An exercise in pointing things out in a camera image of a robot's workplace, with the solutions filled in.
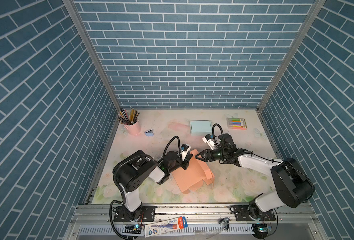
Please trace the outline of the light teal paper box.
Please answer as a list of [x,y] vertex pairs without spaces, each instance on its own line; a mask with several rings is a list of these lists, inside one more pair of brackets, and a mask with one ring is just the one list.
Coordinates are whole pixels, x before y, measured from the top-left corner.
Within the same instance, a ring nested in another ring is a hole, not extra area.
[[191,135],[201,136],[212,133],[212,123],[209,120],[190,121]]

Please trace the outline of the pink paper box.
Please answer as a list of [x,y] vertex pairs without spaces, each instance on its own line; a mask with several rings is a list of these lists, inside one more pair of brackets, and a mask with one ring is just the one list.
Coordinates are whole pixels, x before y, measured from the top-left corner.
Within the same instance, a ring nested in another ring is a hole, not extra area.
[[173,179],[183,194],[198,190],[204,183],[206,185],[214,184],[215,176],[207,163],[195,158],[198,153],[197,150],[192,151],[193,157],[186,170],[181,167],[172,172]]

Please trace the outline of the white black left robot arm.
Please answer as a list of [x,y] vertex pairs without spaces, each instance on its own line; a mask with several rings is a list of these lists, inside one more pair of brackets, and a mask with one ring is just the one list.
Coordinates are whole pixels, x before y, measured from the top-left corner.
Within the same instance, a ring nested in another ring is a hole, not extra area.
[[191,151],[170,151],[156,161],[153,157],[138,150],[118,163],[112,173],[113,181],[121,193],[122,205],[129,213],[142,206],[138,188],[147,179],[162,185],[176,170],[186,170],[193,154]]

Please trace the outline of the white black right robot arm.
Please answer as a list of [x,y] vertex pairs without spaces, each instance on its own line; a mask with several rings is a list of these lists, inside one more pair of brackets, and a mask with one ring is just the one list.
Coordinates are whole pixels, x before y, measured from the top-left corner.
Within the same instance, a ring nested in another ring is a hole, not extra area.
[[314,184],[293,158],[268,159],[252,151],[238,149],[229,134],[222,134],[217,140],[214,135],[206,135],[203,141],[210,148],[196,154],[196,159],[251,169],[273,179],[275,189],[250,201],[250,213],[257,215],[283,206],[297,208],[315,192]]

